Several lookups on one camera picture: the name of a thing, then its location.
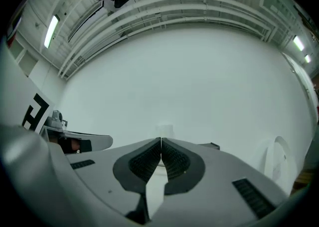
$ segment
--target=black mesh vent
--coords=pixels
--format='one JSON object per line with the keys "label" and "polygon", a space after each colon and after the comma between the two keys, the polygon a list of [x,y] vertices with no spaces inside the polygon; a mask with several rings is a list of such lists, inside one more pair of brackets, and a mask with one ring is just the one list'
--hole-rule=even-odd
{"label": "black mesh vent", "polygon": [[174,147],[162,144],[162,160],[167,171],[168,181],[184,174],[190,166],[189,157]]}
{"label": "black mesh vent", "polygon": [[160,143],[157,143],[129,161],[129,169],[146,183],[160,161]]}
{"label": "black mesh vent", "polygon": [[246,178],[234,181],[233,185],[259,219],[275,209]]}
{"label": "black mesh vent", "polygon": [[95,162],[93,160],[80,161],[80,162],[71,163],[71,167],[72,167],[72,169],[79,169],[79,168],[83,168],[83,167],[89,166],[89,165],[94,164],[94,163]]}

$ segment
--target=white ceiling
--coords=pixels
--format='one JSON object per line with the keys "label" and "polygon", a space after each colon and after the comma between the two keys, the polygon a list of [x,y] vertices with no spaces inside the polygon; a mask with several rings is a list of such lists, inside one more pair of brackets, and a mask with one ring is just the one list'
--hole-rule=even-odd
{"label": "white ceiling", "polygon": [[[319,67],[319,46],[293,5],[292,0],[130,0],[114,10],[109,3],[102,7],[96,0],[28,0],[18,32],[67,79],[99,52],[127,37],[185,24],[246,31],[275,44],[314,74]],[[60,22],[46,49],[47,27],[55,14]],[[303,52],[292,42],[294,35],[304,43]],[[306,53],[312,58],[309,64],[305,64]]]}

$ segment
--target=ceiling light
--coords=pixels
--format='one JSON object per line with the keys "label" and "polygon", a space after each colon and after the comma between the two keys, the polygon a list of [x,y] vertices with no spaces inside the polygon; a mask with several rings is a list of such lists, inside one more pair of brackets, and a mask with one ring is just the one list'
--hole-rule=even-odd
{"label": "ceiling light", "polygon": [[300,51],[304,50],[305,47],[304,47],[303,43],[301,42],[301,40],[298,38],[298,36],[294,37],[294,43],[298,46]]}
{"label": "ceiling light", "polygon": [[310,56],[308,54],[305,56],[305,60],[307,63],[311,62]]}
{"label": "ceiling light", "polygon": [[46,33],[46,36],[45,36],[44,46],[46,48],[49,48],[54,30],[55,30],[58,22],[59,22],[59,17],[57,15],[54,15],[52,17],[51,23],[49,25],[48,32]]}

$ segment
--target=fluorescent light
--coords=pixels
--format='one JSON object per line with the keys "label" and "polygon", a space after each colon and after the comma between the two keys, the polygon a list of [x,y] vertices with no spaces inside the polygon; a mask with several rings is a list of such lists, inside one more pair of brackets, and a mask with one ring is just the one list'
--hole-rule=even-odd
{"label": "fluorescent light", "polygon": [[305,60],[307,63],[311,62],[310,56],[308,54],[305,56]]}
{"label": "fluorescent light", "polygon": [[300,51],[304,50],[305,47],[304,47],[303,43],[301,42],[301,40],[298,38],[298,36],[294,37],[294,43],[298,46]]}
{"label": "fluorescent light", "polygon": [[59,22],[58,17],[56,15],[54,15],[52,17],[51,23],[49,25],[48,32],[46,33],[46,36],[45,36],[44,46],[46,48],[49,48],[49,45],[50,45],[54,30],[55,30],[58,22]]}

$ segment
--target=white wall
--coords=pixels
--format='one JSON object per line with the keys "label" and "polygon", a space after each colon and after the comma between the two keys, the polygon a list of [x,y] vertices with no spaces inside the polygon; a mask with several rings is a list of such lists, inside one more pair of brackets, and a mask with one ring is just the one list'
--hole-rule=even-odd
{"label": "white wall", "polygon": [[58,107],[64,92],[66,81],[57,76],[58,70],[49,62],[39,59],[29,78]]}
{"label": "white wall", "polygon": [[172,124],[176,139],[214,142],[250,162],[263,141],[281,136],[300,171],[312,139],[305,95],[282,54],[216,28],[119,43],[70,79],[60,106],[69,130],[111,135],[113,147]]}

